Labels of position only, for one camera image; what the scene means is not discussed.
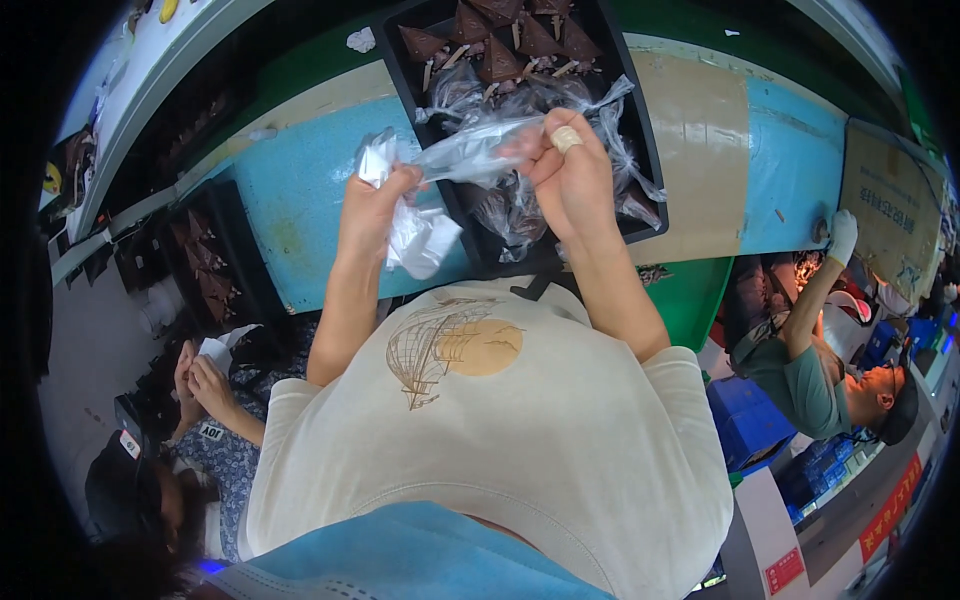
red banner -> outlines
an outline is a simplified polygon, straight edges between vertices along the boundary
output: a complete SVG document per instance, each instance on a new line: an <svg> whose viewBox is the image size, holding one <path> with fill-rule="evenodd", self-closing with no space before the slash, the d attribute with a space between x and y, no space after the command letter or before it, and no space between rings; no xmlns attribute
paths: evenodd
<svg viewBox="0 0 960 600"><path fill-rule="evenodd" d="M864 564L870 560L870 557L874 556L876 548L897 526L897 521L900 520L900 516L906 510L906 505L910 502L910 495L917 488L917 483L920 482L920 475L923 471L924 467L920 464L920 457L914 452L910 464L907 465L906 472L897 482L897 486L890 493L890 497L880 507L880 510L874 516L874 520L870 521L870 525L860 534L860 552L863 554Z"/></svg>
<svg viewBox="0 0 960 600"><path fill-rule="evenodd" d="M767 567L767 588L774 595L804 572L804 561L800 558L800 548L794 546L783 558Z"/></svg>

hand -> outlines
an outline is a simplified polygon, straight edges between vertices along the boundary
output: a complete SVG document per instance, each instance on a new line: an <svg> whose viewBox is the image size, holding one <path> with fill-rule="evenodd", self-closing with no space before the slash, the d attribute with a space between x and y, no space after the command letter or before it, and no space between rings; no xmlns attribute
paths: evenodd
<svg viewBox="0 0 960 600"><path fill-rule="evenodd" d="M214 366L208 356L200 355L190 366L187 385L193 397L197 399L211 417L230 429L230 419L239 408L226 376Z"/></svg>
<svg viewBox="0 0 960 600"><path fill-rule="evenodd" d="M566 156L554 148L550 135L568 125L584 140ZM603 143L584 115L554 108L544 120L542 154L517 170L530 178L547 225L568 247L622 243L613 208L613 175Z"/></svg>
<svg viewBox="0 0 960 600"><path fill-rule="evenodd" d="M349 261L379 263L387 255L387 239L400 196L417 186L422 172L409 165L398 166L379 189L354 173L347 180L340 211L337 256Z"/></svg>
<svg viewBox="0 0 960 600"><path fill-rule="evenodd" d="M830 224L830 248L827 256L846 267L853 256L856 236L856 217L846 208L834 214Z"/></svg>
<svg viewBox="0 0 960 600"><path fill-rule="evenodd" d="M188 426L192 426L204 417L203 406L190 394L190 388L187 385L190 366L193 365L196 356L197 351L193 348L193 342L184 341L183 348L180 349L180 358L177 359L177 366L174 368L174 387L177 390L177 398L180 399L180 420Z"/></svg>

green shirt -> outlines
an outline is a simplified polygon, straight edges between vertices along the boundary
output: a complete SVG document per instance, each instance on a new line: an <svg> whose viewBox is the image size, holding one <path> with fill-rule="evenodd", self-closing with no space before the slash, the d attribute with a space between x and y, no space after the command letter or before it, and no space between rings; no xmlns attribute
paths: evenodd
<svg viewBox="0 0 960 600"><path fill-rule="evenodd" d="M838 383L830 393L820 354L832 363ZM786 343L779 338L760 342L741 363L744 374L766 392L797 431L814 440L850 433L843 362L824 342L813 338L810 348L790 360Z"/></svg>

black cap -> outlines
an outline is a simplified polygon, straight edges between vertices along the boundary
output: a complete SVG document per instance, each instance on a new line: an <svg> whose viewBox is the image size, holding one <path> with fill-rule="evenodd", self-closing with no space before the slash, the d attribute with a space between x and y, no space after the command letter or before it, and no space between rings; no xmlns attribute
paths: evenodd
<svg viewBox="0 0 960 600"><path fill-rule="evenodd" d="M903 344L900 352L899 366L903 367L903 386L894 396L894 405L887 411L887 417L876 431L876 436L887 445L899 444L906 434L910 433L913 422L917 419L917 402L920 390L917 381L910 372L910 349L912 340Z"/></svg>
<svg viewBox="0 0 960 600"><path fill-rule="evenodd" d="M90 520L105 539L123 535L159 536L160 486L143 454L134 459L120 443L117 429L90 463L84 495Z"/></svg>

name tag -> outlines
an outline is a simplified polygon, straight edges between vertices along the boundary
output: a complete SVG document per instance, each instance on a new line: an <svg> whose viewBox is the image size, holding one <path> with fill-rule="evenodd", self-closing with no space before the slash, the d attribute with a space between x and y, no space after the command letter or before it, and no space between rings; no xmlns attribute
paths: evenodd
<svg viewBox="0 0 960 600"><path fill-rule="evenodd" d="M123 446L123 449L127 450L127 453L130 454L134 460L140 456L140 444L136 442L126 429L120 434L120 445Z"/></svg>
<svg viewBox="0 0 960 600"><path fill-rule="evenodd" d="M214 427L213 425L205 424L200 428L200 435L216 442L220 438L224 437L224 430L220 427Z"/></svg>

